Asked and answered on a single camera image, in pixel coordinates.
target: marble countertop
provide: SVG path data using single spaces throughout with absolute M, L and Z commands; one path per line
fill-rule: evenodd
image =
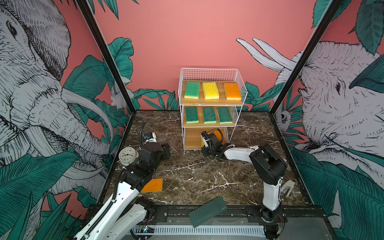
M 153 178 L 163 178 L 163 190 L 142 193 L 156 204 L 205 204 L 222 196 L 228 205 L 260 205 L 263 199 L 263 182 L 252 164 L 230 160 L 217 161 L 204 157 L 200 150 L 183 150 L 180 112 L 138 111 L 124 147 L 139 146 L 138 133 L 142 121 L 145 131 L 155 132 L 157 141 L 169 144 L 171 159 L 160 164 Z M 241 113 L 231 143 L 255 146 L 267 142 L 283 158 L 285 154 L 267 113 Z M 104 202 L 113 192 L 114 179 L 122 165 L 115 165 Z M 288 166 L 288 179 L 295 177 Z M 283 205 L 305 205 L 297 184 L 289 197 L 282 196 Z

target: wire rack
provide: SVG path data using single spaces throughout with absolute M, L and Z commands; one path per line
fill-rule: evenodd
M 228 101 L 226 103 L 220 103 L 215 104 L 212 102 L 205 103 L 204 100 L 197 101 L 196 103 L 188 103 L 183 104 L 183 84 L 185 81 L 215 81 L 215 82 L 236 82 L 239 86 L 239 90 L 241 93 L 241 102 L 233 103 L 231 101 Z M 224 135 L 226 142 L 229 142 L 233 136 L 234 130 L 236 128 L 236 124 L 238 122 L 238 119 L 240 117 L 240 110 L 242 109 L 245 99 L 247 97 L 247 89 L 245 87 L 244 81 L 240 75 L 240 72 L 238 69 L 206 69 L 206 68 L 182 68 L 180 71 L 180 81 L 179 81 L 179 103 L 180 103 L 180 114 L 181 114 L 181 123 L 182 123 L 182 136 L 183 136 L 183 146 L 184 149 L 194 149 L 191 147 L 186 146 L 186 138 L 189 138 L 190 136 L 186 136 L 186 128 L 189 127 L 195 127 L 195 128 L 201 128 L 202 131 L 205 131 L 206 128 L 214 128 L 214 127 L 221 127 L 224 128 Z M 202 124 L 196 124 L 195 126 L 193 124 L 183 124 L 184 122 L 184 105 L 197 105 L 197 106 L 228 106 L 231 110 L 232 117 L 233 117 L 233 126 L 229 126 L 233 128 L 231 136 L 228 135 L 228 127 L 223 127 L 223 125 L 220 125 L 218 122 L 217 124 L 209 124 L 209 125 L 203 125 Z

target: elephant ear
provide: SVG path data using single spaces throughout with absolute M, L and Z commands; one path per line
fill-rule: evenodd
M 384 93 L 384 55 L 381 55 L 364 69 L 349 85 L 360 86 L 379 93 Z
M 23 26 L 47 70 L 56 79 L 61 79 L 67 67 L 71 36 L 53 0 L 0 0 L 0 5 Z

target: wallpaper mural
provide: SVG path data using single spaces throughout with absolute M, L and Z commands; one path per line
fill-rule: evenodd
M 68 61 L 79 44 L 64 16 L 80 17 L 76 31 L 89 32 L 81 41 L 100 58 L 73 2 L 0 1 L 1 240 L 74 236 L 101 193 L 129 120 L 102 61 L 92 55 L 76 67 Z M 118 38 L 110 48 L 129 44 Z M 84 53 L 76 54 L 72 61 Z
M 343 7 L 275 118 L 312 200 L 339 239 L 383 239 L 384 2 L 349 0 Z

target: white tusk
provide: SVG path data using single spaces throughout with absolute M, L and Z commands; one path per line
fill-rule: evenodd
M 105 114 L 103 110 L 101 110 L 96 104 L 91 102 L 90 100 L 86 99 L 85 97 L 82 97 L 74 92 L 71 92 L 68 89 L 63 88 L 61 98 L 64 100 L 66 103 L 73 103 L 73 104 L 78 104 L 80 106 L 86 107 L 89 110 L 94 111 L 97 113 L 100 117 L 104 119 L 104 121 L 107 123 L 109 127 L 109 132 L 111 134 L 111 141 L 113 139 L 113 127 L 111 124 L 111 121 L 109 120 L 108 116 Z
M 49 157 L 57 154 L 53 149 L 41 127 L 30 127 L 24 130 L 25 135 L 29 139 L 30 143 L 36 148 L 36 150 L 43 156 Z
M 83 180 L 98 175 L 103 169 L 104 167 L 100 167 L 93 171 L 85 171 L 71 166 L 67 171 L 64 172 L 63 176 L 73 180 Z
M 268 57 L 262 55 L 254 46 L 242 40 L 241 38 L 237 38 L 236 41 L 240 43 L 251 55 L 252 57 L 258 61 L 263 66 L 272 69 L 276 72 L 281 72 L 283 70 L 283 66 L 278 64 L 277 62 L 269 59 Z
M 273 60 L 275 60 L 278 64 L 282 65 L 283 67 L 288 68 L 289 70 L 293 70 L 296 66 L 296 62 L 287 59 L 283 55 L 281 55 L 276 49 L 274 49 L 271 45 L 267 44 L 266 42 L 257 39 L 252 38 L 252 40 L 261 47 L 261 49 L 270 56 Z

